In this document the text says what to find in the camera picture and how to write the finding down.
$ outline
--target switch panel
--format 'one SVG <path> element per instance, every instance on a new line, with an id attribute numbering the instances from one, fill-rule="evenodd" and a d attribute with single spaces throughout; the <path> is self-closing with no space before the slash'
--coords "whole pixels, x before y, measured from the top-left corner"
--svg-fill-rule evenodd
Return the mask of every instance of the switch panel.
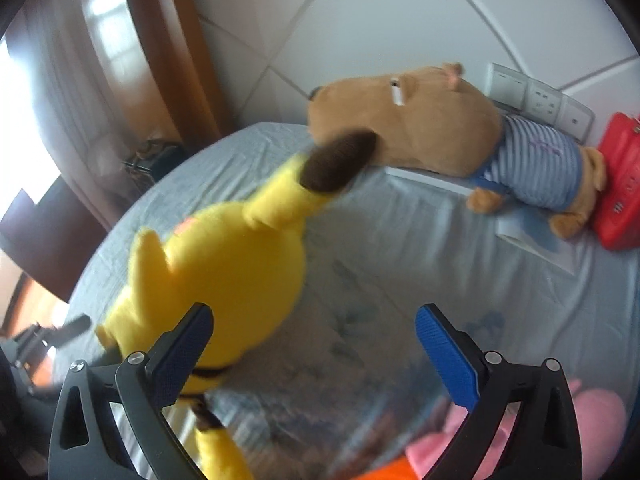
<path id="1" fill-rule="evenodd" d="M 501 105 L 521 110 L 529 78 L 511 68 L 489 65 L 486 94 Z"/>
<path id="2" fill-rule="evenodd" d="M 591 123 L 593 123 L 593 118 L 591 110 L 565 95 L 562 97 L 560 113 L 554 126 L 583 143 L 587 138 Z"/>
<path id="3" fill-rule="evenodd" d="M 554 124 L 560 111 L 562 94 L 549 85 L 532 79 L 527 87 L 523 112 L 526 117 L 546 124 Z"/>

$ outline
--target curtain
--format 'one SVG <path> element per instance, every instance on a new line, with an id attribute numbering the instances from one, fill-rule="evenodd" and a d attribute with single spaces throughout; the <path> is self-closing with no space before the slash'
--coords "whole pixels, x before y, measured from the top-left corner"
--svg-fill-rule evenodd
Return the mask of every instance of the curtain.
<path id="1" fill-rule="evenodd" d="M 108 85 L 82 0 L 27 0 L 5 37 L 10 56 L 28 74 L 47 151 L 68 186 L 110 229 L 140 196 L 122 165 L 139 140 Z"/>

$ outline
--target striped shirt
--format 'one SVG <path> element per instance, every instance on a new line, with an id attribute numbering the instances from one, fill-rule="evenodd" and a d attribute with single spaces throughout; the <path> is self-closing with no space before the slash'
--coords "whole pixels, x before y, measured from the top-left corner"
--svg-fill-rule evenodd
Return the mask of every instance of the striped shirt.
<path id="1" fill-rule="evenodd" d="M 505 115 L 503 130 L 494 155 L 472 176 L 476 186 L 565 211 L 582 180 L 582 156 L 575 141 L 519 116 Z"/>

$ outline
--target pink pig plush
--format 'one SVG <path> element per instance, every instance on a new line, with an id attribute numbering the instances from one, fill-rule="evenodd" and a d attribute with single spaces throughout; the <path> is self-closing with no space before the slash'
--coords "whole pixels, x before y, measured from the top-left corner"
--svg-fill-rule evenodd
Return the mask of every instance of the pink pig plush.
<path id="1" fill-rule="evenodd" d="M 579 380 L 569 381 L 582 446 L 582 478 L 597 480 L 609 467 L 622 443 L 626 426 L 625 407 L 614 392 L 586 390 L 578 393 L 580 387 Z M 407 460 L 418 478 L 423 478 L 439 459 L 465 420 L 466 413 L 465 408 L 453 404 L 441 432 L 430 433 L 407 446 Z M 494 472 L 514 422 L 514 413 L 504 415 L 474 480 L 484 480 Z"/>

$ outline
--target red case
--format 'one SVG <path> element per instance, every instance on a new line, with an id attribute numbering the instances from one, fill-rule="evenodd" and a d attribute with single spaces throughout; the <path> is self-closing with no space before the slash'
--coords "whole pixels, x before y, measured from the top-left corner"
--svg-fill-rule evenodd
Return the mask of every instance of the red case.
<path id="1" fill-rule="evenodd" d="M 593 229 L 610 250 L 640 246 L 640 121 L 617 113 L 598 149 L 607 163 L 607 189 L 593 215 Z"/>

